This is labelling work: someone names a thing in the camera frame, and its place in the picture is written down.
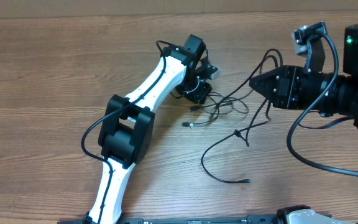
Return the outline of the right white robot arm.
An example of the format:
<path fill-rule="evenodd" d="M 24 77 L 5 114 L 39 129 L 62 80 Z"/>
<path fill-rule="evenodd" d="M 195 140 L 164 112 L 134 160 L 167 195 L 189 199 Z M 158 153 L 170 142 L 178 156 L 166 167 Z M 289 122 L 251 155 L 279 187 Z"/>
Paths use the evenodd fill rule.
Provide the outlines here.
<path fill-rule="evenodd" d="M 353 119 L 358 129 L 358 24 L 344 33 L 343 71 L 334 42 L 321 21 L 292 32 L 297 55 L 306 58 L 303 67 L 281 65 L 250 79 L 250 87 L 276 108 L 302 110 L 287 134 L 287 148 L 300 162 L 328 172 L 358 177 L 358 171 L 322 165 L 299 155 L 291 144 L 293 133 L 311 111 L 323 117 L 334 114 Z"/>

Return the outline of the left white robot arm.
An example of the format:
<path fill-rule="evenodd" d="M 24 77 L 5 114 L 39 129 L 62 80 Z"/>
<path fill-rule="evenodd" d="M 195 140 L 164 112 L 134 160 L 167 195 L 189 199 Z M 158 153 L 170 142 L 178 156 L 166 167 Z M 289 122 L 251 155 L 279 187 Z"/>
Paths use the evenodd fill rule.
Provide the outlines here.
<path fill-rule="evenodd" d="M 155 112 L 171 91 L 203 104 L 212 90 L 207 80 L 214 77 L 217 68 L 210 64 L 201 38 L 189 35 L 184 45 L 166 43 L 159 51 L 158 65 L 145 81 L 125 97 L 113 95 L 105 115 L 85 132 L 101 127 L 101 155 L 97 159 L 103 169 L 95 203 L 82 223 L 119 221 L 130 175 L 150 147 Z"/>

